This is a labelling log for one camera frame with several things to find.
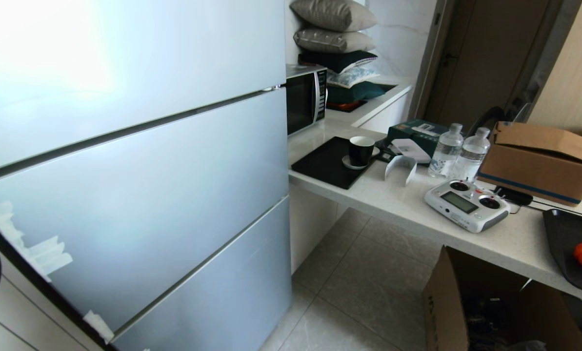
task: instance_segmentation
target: bottle cap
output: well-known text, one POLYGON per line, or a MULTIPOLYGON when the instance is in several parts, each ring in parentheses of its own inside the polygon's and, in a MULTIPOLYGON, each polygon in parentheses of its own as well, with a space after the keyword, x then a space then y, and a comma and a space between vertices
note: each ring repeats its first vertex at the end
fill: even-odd
POLYGON ((488 134, 490 134, 490 129, 485 128, 485 127, 478 128, 477 131, 475 132, 476 136, 479 136, 482 138, 487 137, 488 134))
POLYGON ((462 130, 462 124, 460 123, 452 123, 451 127, 449 127, 449 131, 452 133, 460 133, 462 130))

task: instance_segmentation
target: cardboard box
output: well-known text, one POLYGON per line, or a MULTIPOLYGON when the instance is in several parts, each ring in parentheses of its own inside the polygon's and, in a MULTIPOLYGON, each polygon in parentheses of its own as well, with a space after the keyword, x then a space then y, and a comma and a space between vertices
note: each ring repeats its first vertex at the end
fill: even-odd
POLYGON ((396 138, 409 138, 414 140, 429 157, 434 155, 438 138, 442 133, 447 133, 449 128, 438 124, 427 122, 427 120, 414 119, 408 122, 396 124, 388 128, 387 144, 396 138))
POLYGON ((443 247, 423 291, 428 351, 467 351, 469 335, 463 298, 500 298, 507 303, 508 327, 501 332, 510 345, 529 340, 547 351, 582 351, 582 333, 560 291, 479 258, 443 247))
POLYGON ((562 129, 497 123, 480 180, 560 204, 582 200, 582 137, 562 129))

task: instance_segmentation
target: black tray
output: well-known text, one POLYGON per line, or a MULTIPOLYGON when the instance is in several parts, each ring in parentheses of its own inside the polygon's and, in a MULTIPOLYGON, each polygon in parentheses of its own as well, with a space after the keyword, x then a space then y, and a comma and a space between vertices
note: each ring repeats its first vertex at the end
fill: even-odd
POLYGON ((333 137, 314 149, 312 153, 295 162, 291 169, 333 186, 349 189, 371 166, 373 159, 369 162, 369 166, 364 169, 349 169, 342 164, 342 157, 347 154, 349 154, 349 140, 333 137))
POLYGON ((582 243, 582 217, 560 210, 542 214, 551 255, 570 284, 582 289, 582 265, 572 255, 582 243))

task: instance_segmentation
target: light blue refrigerator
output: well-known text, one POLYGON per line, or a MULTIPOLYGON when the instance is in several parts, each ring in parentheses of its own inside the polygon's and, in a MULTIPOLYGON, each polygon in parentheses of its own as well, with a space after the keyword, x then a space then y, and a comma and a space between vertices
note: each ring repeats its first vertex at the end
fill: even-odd
POLYGON ((121 351, 257 350, 291 298, 282 2, 19 6, 1 232, 57 237, 71 259, 38 274, 121 351))

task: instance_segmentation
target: plastic bottle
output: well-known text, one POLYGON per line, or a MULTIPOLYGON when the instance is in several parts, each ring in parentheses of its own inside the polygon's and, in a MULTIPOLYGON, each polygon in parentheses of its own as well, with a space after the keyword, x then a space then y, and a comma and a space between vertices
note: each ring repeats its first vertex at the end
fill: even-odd
POLYGON ((487 139, 489 133, 488 128, 482 127, 476 130, 474 136, 466 138, 450 178, 474 181, 475 175, 490 148, 490 142, 487 139))
POLYGON ((449 131, 441 134, 441 137, 438 138, 438 145, 436 145, 436 150, 427 171, 430 176, 447 178, 464 142, 464 138, 460 135, 461 130, 462 124, 453 123, 449 127, 449 131))

